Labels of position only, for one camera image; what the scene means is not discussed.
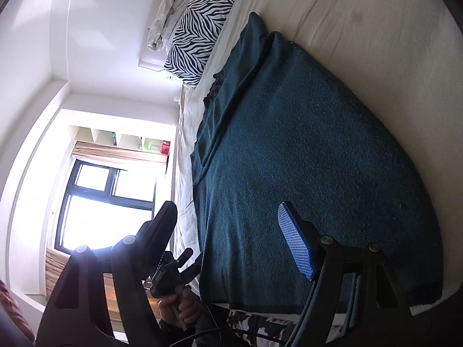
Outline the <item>person's left hand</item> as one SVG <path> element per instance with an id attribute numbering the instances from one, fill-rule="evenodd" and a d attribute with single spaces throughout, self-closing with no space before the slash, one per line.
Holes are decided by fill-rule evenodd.
<path id="1" fill-rule="evenodd" d="M 194 324 L 203 313 L 200 297 L 186 286 L 181 293 L 166 296 L 159 301 L 161 320 L 179 327 L 182 330 L 187 325 Z"/>

